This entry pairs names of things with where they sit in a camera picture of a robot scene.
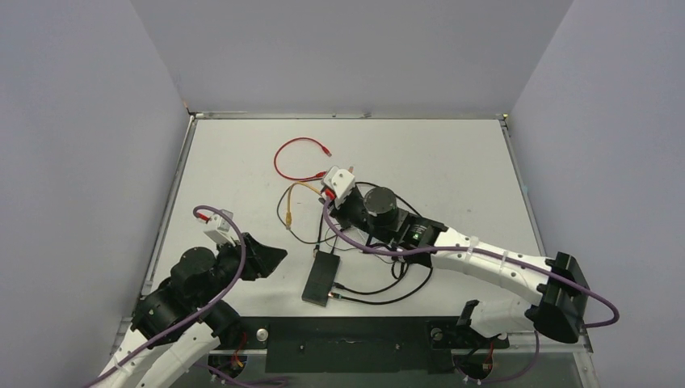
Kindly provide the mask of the black ribbed network switch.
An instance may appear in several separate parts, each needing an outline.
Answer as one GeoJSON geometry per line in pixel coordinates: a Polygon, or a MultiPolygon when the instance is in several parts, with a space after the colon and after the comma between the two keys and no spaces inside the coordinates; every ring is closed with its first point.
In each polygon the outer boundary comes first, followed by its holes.
{"type": "Polygon", "coordinates": [[[303,302],[326,307],[340,262],[339,255],[328,252],[318,251],[314,255],[313,265],[301,294],[303,302]]]}

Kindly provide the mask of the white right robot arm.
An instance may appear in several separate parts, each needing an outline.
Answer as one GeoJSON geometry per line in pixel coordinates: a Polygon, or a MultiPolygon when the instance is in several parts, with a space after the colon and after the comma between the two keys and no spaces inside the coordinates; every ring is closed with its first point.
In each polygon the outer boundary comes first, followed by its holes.
{"type": "Polygon", "coordinates": [[[340,200],[326,190],[323,218],[329,225],[353,227],[380,242],[379,248],[353,242],[363,252],[388,255],[409,264],[459,272],[496,285],[508,299],[464,304],[456,322],[457,338],[475,345],[515,331],[537,331],[563,344],[575,344],[589,327],[584,319],[589,285],[577,259],[525,255],[481,242],[442,222],[386,201],[369,202],[358,189],[340,200]]]}

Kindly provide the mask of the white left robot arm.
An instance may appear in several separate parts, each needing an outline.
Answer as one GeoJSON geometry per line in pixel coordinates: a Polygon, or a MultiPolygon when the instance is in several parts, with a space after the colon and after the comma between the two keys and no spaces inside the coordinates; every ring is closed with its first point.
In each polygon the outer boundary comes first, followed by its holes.
{"type": "Polygon", "coordinates": [[[168,387],[204,354],[247,341],[239,313],[224,301],[236,280],[270,276],[287,256],[250,234],[216,250],[186,250],[170,275],[132,313],[129,334],[93,387],[168,387]]]}

